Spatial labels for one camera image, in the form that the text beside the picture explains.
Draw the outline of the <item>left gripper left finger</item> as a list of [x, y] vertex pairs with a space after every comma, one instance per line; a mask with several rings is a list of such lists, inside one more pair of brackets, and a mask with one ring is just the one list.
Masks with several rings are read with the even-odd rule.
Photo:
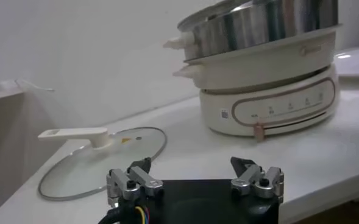
[[150, 157], [134, 161], [124, 172], [111, 169], [106, 176], [107, 200], [111, 207], [119, 202], [137, 202], [143, 198], [162, 198], [164, 185], [162, 180], [150, 176], [152, 159]]

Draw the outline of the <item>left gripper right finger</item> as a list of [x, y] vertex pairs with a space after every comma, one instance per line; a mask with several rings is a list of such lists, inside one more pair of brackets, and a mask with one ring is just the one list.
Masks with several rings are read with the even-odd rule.
[[254, 193], [263, 199], [277, 197], [283, 202], [285, 175], [279, 167], [264, 170], [253, 160], [231, 157], [230, 163], [237, 175], [230, 181], [233, 195], [237, 197]]

